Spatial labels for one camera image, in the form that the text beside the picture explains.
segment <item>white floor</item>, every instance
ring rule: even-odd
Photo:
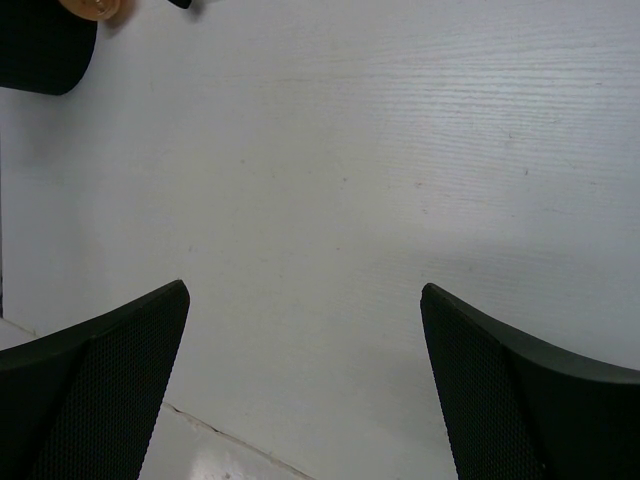
[[[456,478],[427,282],[640,368],[640,2],[139,4],[0,92],[5,318],[183,278],[167,402],[317,480]]]
[[[0,350],[33,340],[0,319]],[[140,480],[307,480],[169,405],[160,409]]]

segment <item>white wood-grain surface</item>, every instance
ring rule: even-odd
[[[427,281],[640,368],[640,3],[140,3],[0,92],[7,318],[184,278],[168,400],[322,480],[455,478]]]

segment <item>black cylindrical object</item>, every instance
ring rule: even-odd
[[[0,86],[67,93],[89,66],[96,31],[57,0],[0,0]]]

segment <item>black object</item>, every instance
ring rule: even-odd
[[[67,93],[89,66],[96,30],[57,0],[0,0],[0,86]]]
[[[180,7],[180,8],[189,8],[191,6],[191,0],[169,0],[171,3],[173,3],[176,7]]]
[[[188,309],[176,281],[0,352],[0,479],[137,479]]]
[[[460,479],[640,479],[640,372],[555,347],[435,285],[421,307]]]

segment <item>black curved edge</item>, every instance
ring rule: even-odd
[[[117,335],[138,311],[148,312],[167,298],[179,300],[188,310],[189,292],[176,280],[92,320],[0,352],[0,479],[27,477],[92,345],[112,332]],[[186,315],[185,311],[180,320],[180,337]],[[180,337],[175,340],[176,352]],[[172,366],[175,352],[167,355]],[[170,368],[162,380],[164,387],[169,374]],[[152,428],[157,411],[148,414],[153,417]]]
[[[191,0],[169,0],[169,1],[173,3],[176,7],[179,7],[185,10],[191,6]]]
[[[0,2],[0,86],[68,93],[89,67],[97,29],[58,1]]]
[[[175,280],[160,287],[122,307],[109,313],[100,315],[92,320],[87,320],[78,325],[65,328],[46,337],[38,338],[29,343],[8,348],[0,352],[0,373],[3,370],[19,368],[23,365],[31,365],[35,362],[45,361],[69,350],[80,347],[88,339],[108,333],[111,328],[118,325],[123,318],[128,318],[136,310],[149,305],[150,302],[160,299],[164,294],[177,289],[189,298],[189,291],[182,280]]]
[[[640,372],[564,350],[502,323],[434,284],[423,290],[423,302],[437,295],[513,353],[541,367],[592,382],[640,385]]]
[[[421,305],[438,395],[456,467],[462,472],[460,478],[510,480],[496,476],[495,462],[485,470],[479,470],[476,465],[489,454],[495,454],[501,461],[510,458],[523,462],[531,458],[521,447],[509,450],[512,439],[517,438],[517,429],[512,426],[519,424],[520,431],[525,429],[538,464],[544,469],[542,478],[640,479],[640,372],[551,345],[485,315],[432,284],[424,288]],[[494,378],[498,376],[503,382],[508,379],[517,402],[517,409],[510,412],[511,418],[517,411],[519,421],[508,426],[503,410],[496,409],[495,404],[483,403],[485,399],[489,403],[496,401],[493,390],[482,390],[495,388],[496,384],[475,381],[450,366],[453,357],[446,348],[464,349],[464,339],[446,338],[447,345],[443,345],[445,330],[440,329],[429,345],[428,329],[443,322],[465,324],[468,328],[464,331],[475,332],[471,334],[474,338],[486,337],[488,341],[482,343],[481,348],[487,352],[493,349],[495,354],[495,346],[499,347],[499,358],[506,370],[495,370],[494,364],[478,367],[478,371]],[[486,355],[484,351],[467,353],[468,362]],[[474,368],[474,365],[468,363],[466,367]],[[480,388],[473,391],[475,403],[461,394],[469,391],[469,386],[460,387],[467,382]],[[482,418],[487,434],[473,429],[474,422],[477,427],[477,418]],[[473,447],[469,446],[469,438],[473,439]],[[508,457],[504,455],[506,450],[510,453]],[[483,455],[469,454],[478,451]]]

